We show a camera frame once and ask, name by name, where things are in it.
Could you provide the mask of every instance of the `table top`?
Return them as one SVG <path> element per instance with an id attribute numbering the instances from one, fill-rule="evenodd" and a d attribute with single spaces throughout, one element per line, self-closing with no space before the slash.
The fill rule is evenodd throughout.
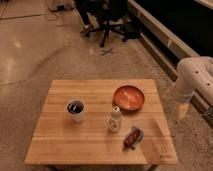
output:
<path id="1" fill-rule="evenodd" d="M 133 85 L 145 94 L 134 114 L 124 114 L 118 133 L 108 131 L 113 93 Z M 70 100 L 82 99 L 85 119 L 75 123 Z M 136 149 L 123 151 L 132 126 L 144 131 Z M 177 156 L 154 80 L 54 80 L 38 120 L 26 164 L 176 164 Z"/>

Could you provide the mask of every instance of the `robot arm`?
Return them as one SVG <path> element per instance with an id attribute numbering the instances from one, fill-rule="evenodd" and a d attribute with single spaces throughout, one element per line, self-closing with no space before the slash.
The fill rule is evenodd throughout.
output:
<path id="1" fill-rule="evenodd" d="M 213 58 L 185 58 L 177 68 L 179 75 L 173 87 L 177 120 L 185 117 L 195 89 L 213 106 Z"/>

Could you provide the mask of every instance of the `white bottle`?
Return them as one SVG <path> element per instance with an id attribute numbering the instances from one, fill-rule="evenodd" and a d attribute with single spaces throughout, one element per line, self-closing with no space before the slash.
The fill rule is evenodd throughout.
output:
<path id="1" fill-rule="evenodd" d="M 120 111 L 120 108 L 118 106 L 115 106 L 113 108 L 112 113 L 110 114 L 109 122 L 108 122 L 108 128 L 112 132 L 118 132 L 121 127 L 121 117 L 122 113 Z"/>

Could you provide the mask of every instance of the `table leg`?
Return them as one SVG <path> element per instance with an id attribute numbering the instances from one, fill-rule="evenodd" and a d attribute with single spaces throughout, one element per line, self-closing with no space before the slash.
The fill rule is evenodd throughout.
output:
<path id="1" fill-rule="evenodd" d="M 46 165 L 46 167 L 48 169 L 50 169 L 51 171 L 58 171 L 58 169 L 55 166 L 53 166 L 53 165 Z"/>
<path id="2" fill-rule="evenodd" d="M 147 171 L 154 171 L 158 165 L 151 165 L 151 167 Z"/>

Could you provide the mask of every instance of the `dark liquid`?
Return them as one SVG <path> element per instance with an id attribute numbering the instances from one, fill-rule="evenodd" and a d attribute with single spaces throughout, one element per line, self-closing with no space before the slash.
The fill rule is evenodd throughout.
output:
<path id="1" fill-rule="evenodd" d="M 78 114 L 78 113 L 80 113 L 83 110 L 83 107 L 82 106 L 78 106 L 78 105 L 69 104 L 67 109 L 72 114 Z"/>

